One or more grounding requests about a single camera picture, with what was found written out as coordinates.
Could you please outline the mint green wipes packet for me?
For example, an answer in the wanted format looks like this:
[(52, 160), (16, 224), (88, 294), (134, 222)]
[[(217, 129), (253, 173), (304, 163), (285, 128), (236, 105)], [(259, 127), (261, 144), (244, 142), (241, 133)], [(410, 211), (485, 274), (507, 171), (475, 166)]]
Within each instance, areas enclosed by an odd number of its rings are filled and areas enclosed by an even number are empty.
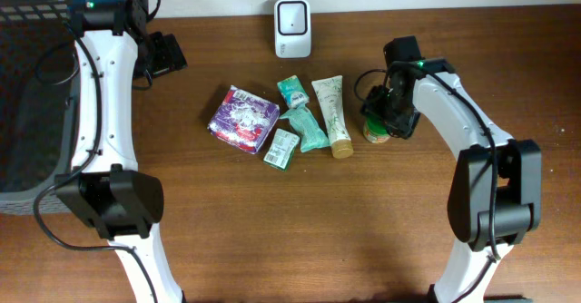
[(288, 120), (291, 128), (300, 136), (301, 152), (309, 152), (330, 146), (328, 136), (321, 129), (312, 112), (305, 104), (289, 109), (280, 116), (280, 119)]

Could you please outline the white leafy cream tube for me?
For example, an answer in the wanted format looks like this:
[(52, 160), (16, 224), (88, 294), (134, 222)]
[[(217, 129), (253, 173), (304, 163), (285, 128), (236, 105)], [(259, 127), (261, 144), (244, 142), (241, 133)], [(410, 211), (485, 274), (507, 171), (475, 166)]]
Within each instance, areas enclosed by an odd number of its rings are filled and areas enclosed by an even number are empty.
[(325, 121), (331, 153), (336, 159), (348, 158), (354, 152), (344, 118), (342, 80), (337, 75), (311, 82)]

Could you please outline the purple floral pack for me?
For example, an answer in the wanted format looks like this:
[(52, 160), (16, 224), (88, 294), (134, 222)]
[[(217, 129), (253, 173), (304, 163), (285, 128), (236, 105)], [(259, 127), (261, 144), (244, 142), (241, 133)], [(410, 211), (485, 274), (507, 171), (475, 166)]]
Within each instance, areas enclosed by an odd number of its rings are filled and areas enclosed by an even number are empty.
[(278, 121), (280, 111), (278, 104), (232, 85), (207, 128), (217, 139), (256, 154)]

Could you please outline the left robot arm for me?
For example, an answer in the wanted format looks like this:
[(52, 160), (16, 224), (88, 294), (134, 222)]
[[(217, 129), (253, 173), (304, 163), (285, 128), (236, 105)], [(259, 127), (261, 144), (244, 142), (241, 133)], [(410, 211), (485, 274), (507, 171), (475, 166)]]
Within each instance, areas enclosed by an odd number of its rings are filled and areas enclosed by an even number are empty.
[(56, 176), (56, 197), (117, 253), (139, 302), (183, 302), (162, 245), (161, 182), (139, 172), (133, 148), (133, 80), (181, 69), (172, 35), (148, 34), (149, 0), (72, 0), (80, 81), (71, 170)]

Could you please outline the green lidded small jar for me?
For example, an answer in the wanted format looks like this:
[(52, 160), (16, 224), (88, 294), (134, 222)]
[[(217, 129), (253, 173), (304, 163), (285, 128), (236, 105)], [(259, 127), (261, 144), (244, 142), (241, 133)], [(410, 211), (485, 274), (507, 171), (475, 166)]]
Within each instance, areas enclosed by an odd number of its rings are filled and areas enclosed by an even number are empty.
[(363, 125), (363, 135), (371, 143), (384, 143), (390, 139), (390, 135), (382, 122), (368, 116)]

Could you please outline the green white soap box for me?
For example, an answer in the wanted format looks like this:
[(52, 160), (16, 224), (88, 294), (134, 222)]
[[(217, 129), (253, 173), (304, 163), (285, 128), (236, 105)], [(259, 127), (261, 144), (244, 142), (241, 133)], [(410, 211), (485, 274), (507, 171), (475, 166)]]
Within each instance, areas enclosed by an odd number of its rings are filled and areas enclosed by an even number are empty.
[(300, 137), (298, 135), (283, 129), (277, 129), (263, 161), (271, 167), (286, 171), (299, 142)]

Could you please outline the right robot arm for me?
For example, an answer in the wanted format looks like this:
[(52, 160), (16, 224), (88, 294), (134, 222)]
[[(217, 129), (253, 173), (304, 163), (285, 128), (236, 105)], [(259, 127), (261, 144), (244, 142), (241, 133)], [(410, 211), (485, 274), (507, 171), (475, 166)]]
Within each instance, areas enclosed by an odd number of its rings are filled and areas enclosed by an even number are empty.
[(503, 258), (541, 219), (542, 154), (532, 140), (499, 128), (464, 89), (444, 58), (422, 56), (415, 36), (383, 48), (382, 84), (361, 113), (392, 138), (408, 139), (426, 117), (456, 160), (447, 213), (455, 241), (428, 302), (482, 302)]

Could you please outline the small teal tissue pack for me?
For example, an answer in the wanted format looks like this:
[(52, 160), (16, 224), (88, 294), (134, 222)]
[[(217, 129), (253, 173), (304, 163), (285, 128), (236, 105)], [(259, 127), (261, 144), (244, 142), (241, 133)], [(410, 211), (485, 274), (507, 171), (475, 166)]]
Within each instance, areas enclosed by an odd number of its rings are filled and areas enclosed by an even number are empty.
[(277, 87), (290, 109), (296, 109), (310, 102), (310, 97), (305, 92), (297, 75), (277, 82)]

